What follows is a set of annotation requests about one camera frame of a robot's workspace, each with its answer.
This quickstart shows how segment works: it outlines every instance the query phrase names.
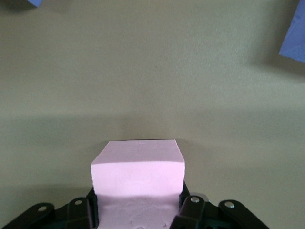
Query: silver screw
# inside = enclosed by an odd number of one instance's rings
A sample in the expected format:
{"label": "silver screw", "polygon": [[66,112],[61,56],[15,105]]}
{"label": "silver screw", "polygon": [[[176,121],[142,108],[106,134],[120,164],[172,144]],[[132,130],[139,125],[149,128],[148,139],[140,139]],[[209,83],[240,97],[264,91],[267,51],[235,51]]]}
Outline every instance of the silver screw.
{"label": "silver screw", "polygon": [[191,201],[193,203],[198,203],[200,201],[200,199],[198,197],[191,197]]}
{"label": "silver screw", "polygon": [[38,211],[45,211],[47,209],[47,206],[42,206],[38,209]]}
{"label": "silver screw", "polygon": [[230,202],[230,201],[225,202],[224,205],[225,205],[227,208],[235,208],[234,203],[232,203],[232,202]]}
{"label": "silver screw", "polygon": [[80,199],[79,199],[79,200],[76,200],[74,204],[75,204],[75,205],[80,205],[80,204],[82,204],[82,200],[80,200]]}

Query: blue object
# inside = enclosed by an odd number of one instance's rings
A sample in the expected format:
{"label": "blue object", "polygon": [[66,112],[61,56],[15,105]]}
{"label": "blue object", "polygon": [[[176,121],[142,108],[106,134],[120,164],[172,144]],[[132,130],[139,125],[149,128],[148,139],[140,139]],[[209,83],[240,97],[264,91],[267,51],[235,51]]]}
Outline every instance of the blue object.
{"label": "blue object", "polygon": [[305,0],[300,0],[280,55],[305,63]]}
{"label": "blue object", "polygon": [[28,0],[34,6],[39,7],[43,0]]}

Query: block top face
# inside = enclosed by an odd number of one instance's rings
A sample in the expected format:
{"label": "block top face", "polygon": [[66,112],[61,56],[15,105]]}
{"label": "block top face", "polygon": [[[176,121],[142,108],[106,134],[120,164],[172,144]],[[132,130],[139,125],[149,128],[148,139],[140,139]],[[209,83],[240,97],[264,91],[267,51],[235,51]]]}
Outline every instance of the block top face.
{"label": "block top face", "polygon": [[176,140],[110,141],[92,165],[143,161],[184,163]]}

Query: gray surface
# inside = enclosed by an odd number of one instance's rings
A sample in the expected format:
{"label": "gray surface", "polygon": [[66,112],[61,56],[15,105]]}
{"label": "gray surface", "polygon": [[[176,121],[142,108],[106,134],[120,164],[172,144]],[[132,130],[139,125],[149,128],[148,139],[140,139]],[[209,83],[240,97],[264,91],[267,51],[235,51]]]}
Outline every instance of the gray surface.
{"label": "gray surface", "polygon": [[175,138],[186,182],[304,228],[295,0],[0,1],[0,226],[89,191],[107,141]]}

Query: pink block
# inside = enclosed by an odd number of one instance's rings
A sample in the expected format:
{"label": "pink block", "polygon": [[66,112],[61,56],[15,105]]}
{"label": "pink block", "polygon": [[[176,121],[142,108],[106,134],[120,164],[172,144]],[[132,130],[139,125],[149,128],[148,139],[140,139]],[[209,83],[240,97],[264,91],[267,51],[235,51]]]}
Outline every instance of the pink block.
{"label": "pink block", "polygon": [[98,228],[169,228],[179,213],[184,170],[175,140],[109,142],[91,164]]}

